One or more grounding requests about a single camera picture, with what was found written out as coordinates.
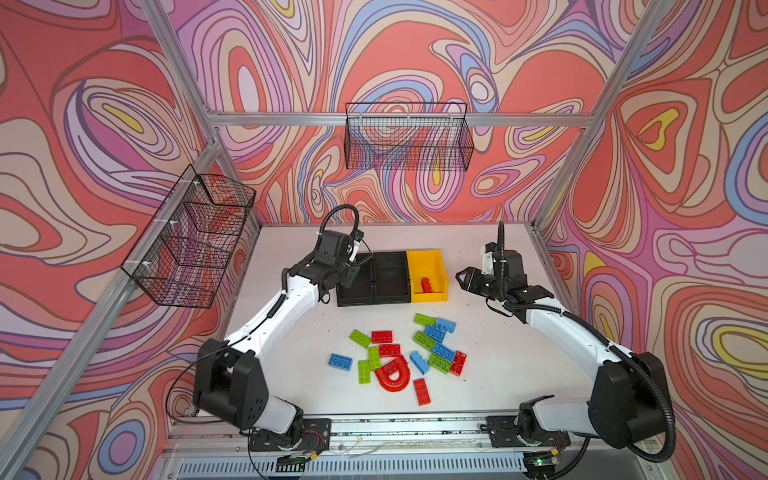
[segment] psychedelic wall pattern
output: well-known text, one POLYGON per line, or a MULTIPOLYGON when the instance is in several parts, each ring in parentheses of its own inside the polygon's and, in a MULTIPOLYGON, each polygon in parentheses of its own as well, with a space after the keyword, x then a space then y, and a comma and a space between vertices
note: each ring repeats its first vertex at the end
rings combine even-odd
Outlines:
POLYGON ((462 99, 477 112, 590 111, 640 0, 200 0, 170 11, 214 111, 344 111, 462 99))
POLYGON ((228 309, 257 232, 247 223, 209 310, 155 305, 139 295, 126 306, 30 458, 24 480, 144 480, 165 446, 170 420, 192 406, 194 371, 170 390, 211 336, 223 335, 228 309))
POLYGON ((677 2, 543 234, 581 314, 667 367, 679 478, 768 478, 768 5, 677 2))
MULTIPOLYGON (((348 101, 589 112, 644 8, 605 2, 188 2, 169 12, 215 111, 344 111, 348 101)), ((349 172, 342 128, 221 131, 266 223, 531 220, 577 131, 474 127, 469 171, 349 172)))
MULTIPOLYGON (((0 435, 203 145, 132 2, 0 2, 0 435)), ((146 476, 167 437, 158 399, 222 327, 254 239, 211 310, 131 298, 22 478, 146 476)))
MULTIPOLYGON (((255 137, 263 140, 242 141, 230 155, 243 182, 257 191, 263 223, 319 223, 344 203, 355 205, 366 222, 530 220, 578 129, 494 130, 467 172, 347 170, 343 127, 265 127, 255 137)), ((243 127, 227 133, 253 134, 243 127)))

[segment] black plastic tray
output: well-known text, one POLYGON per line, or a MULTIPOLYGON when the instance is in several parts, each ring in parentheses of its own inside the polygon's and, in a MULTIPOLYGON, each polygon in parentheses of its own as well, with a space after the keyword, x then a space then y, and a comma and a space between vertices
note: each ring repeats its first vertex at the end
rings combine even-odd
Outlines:
MULTIPOLYGON (((360 267, 349 288, 336 286, 336 305, 383 305, 411 303, 411 278, 406 252, 373 252, 371 261, 360 267)), ((362 260, 363 254, 356 260, 362 260)))

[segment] red lego brick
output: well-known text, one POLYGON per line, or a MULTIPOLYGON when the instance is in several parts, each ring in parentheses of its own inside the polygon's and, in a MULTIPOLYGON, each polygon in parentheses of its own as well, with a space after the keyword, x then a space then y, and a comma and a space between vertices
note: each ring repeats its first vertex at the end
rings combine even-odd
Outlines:
POLYGON ((419 406, 429 405, 432 401, 429 399, 429 390, 424 379, 413 381, 413 388, 416 390, 416 398, 419 400, 419 406))
POLYGON ((380 330, 378 332, 371 332, 371 338, 373 343, 392 343, 392 330, 380 330))
POLYGON ((462 375, 464 369, 464 362, 467 360, 467 356, 459 351, 453 356, 453 363, 451 364, 451 373, 456 376, 462 375))
POLYGON ((406 362, 406 359, 402 358, 402 355, 398 355, 393 361, 387 363, 386 365, 382 366, 382 368, 376 370, 376 377, 381 380, 385 377, 391 376, 393 373, 397 372, 398 370, 408 369, 408 363, 406 362))
POLYGON ((393 356, 400 356, 399 343, 387 343, 386 345, 379 345, 380 358, 386 359, 393 356))
POLYGON ((401 355, 376 370, 376 378, 379 379, 379 384, 381 384, 384 390, 399 392, 411 381, 411 369, 408 367, 406 359, 401 355), (398 377, 393 380, 390 377, 395 373, 398 373, 398 377))

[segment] black wire basket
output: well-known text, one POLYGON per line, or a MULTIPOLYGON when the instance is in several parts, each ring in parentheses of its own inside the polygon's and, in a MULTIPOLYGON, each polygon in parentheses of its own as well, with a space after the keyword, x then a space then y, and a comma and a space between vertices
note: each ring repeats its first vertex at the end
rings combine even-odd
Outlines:
POLYGON ((144 257, 123 270, 157 305, 211 308, 255 199, 236 180, 195 174, 144 257))
POLYGON ((475 144, 462 102, 346 104, 348 170, 467 171, 475 144))

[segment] black mounting plate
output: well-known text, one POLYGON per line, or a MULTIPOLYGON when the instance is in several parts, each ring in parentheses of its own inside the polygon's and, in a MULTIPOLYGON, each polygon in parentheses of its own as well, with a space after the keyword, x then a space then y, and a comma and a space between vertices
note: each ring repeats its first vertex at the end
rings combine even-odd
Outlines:
MULTIPOLYGON (((301 432, 299 445, 291 451, 314 451, 319 454, 328 449, 331 436, 331 419, 304 419, 301 432), (307 434, 307 430, 320 434, 323 437, 323 442, 317 438, 317 435, 307 434)), ((285 452, 277 446, 275 438, 275 434, 268 430, 257 430, 248 438, 248 450, 251 452, 285 452)))
MULTIPOLYGON (((488 436, 491 438, 491 446, 494 448, 503 447, 527 447, 525 443, 518 439, 514 433, 505 430, 515 428, 516 415, 496 415, 485 419, 485 423, 490 427, 488 436)), ((566 432, 552 432, 548 439, 545 439, 539 446, 542 447, 567 447, 571 444, 571 437, 566 432)))

